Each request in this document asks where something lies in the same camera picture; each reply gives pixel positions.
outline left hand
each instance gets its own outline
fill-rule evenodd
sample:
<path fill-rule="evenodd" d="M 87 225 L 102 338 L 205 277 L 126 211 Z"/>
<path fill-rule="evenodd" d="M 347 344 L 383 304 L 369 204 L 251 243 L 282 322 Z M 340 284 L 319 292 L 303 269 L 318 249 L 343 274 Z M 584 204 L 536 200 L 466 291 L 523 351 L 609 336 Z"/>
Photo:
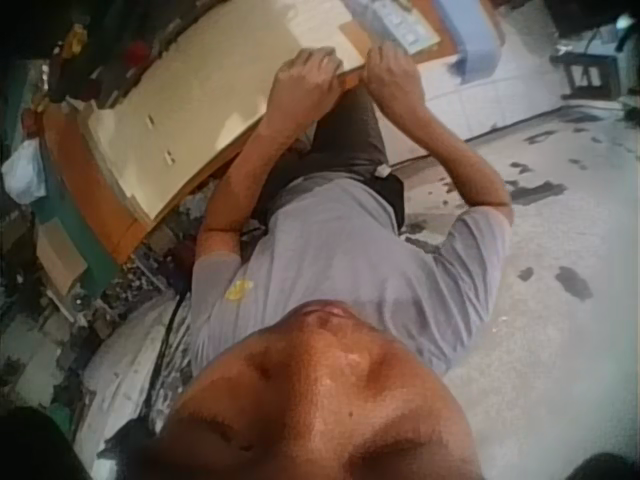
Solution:
<path fill-rule="evenodd" d="M 333 108 L 343 92 L 341 69 L 333 48 L 300 50 L 276 73 L 261 127 L 293 141 Z"/>

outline blue object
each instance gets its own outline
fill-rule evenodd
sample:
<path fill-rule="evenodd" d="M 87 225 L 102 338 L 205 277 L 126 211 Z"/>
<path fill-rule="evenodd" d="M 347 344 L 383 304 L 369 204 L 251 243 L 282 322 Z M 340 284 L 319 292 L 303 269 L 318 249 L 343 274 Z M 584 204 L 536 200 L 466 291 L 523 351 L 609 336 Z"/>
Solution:
<path fill-rule="evenodd" d="M 458 47 L 453 65 L 462 84 L 488 78 L 500 61 L 500 38 L 479 0 L 435 0 L 440 17 Z"/>

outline dark pants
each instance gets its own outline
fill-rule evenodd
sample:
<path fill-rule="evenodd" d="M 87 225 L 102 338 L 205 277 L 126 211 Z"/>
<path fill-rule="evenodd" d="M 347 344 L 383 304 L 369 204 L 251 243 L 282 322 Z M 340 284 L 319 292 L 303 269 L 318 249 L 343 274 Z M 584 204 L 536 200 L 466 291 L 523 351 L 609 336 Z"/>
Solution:
<path fill-rule="evenodd" d="M 260 194 L 253 217 L 267 224 L 271 205 L 287 185 L 321 172 L 345 173 L 367 185 L 393 209 L 398 229 L 404 225 L 404 185 L 394 174 L 375 176 L 387 154 L 371 99 L 363 87 L 346 92 L 316 126 L 311 149 L 287 151 L 273 168 Z"/>

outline short sleeve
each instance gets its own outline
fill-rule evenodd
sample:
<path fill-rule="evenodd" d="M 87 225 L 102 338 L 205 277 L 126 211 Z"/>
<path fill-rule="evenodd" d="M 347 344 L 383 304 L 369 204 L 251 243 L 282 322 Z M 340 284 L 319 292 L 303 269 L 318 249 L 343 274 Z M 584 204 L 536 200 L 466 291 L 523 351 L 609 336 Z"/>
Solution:
<path fill-rule="evenodd" d="M 216 252 L 199 258 L 191 285 L 191 331 L 199 332 L 218 301 L 231 286 L 242 262 L 238 255 Z"/>
<path fill-rule="evenodd" d="M 488 319 L 510 243 L 511 225 L 491 207 L 473 207 L 451 227 L 440 248 L 440 270 L 458 285 L 467 321 Z"/>

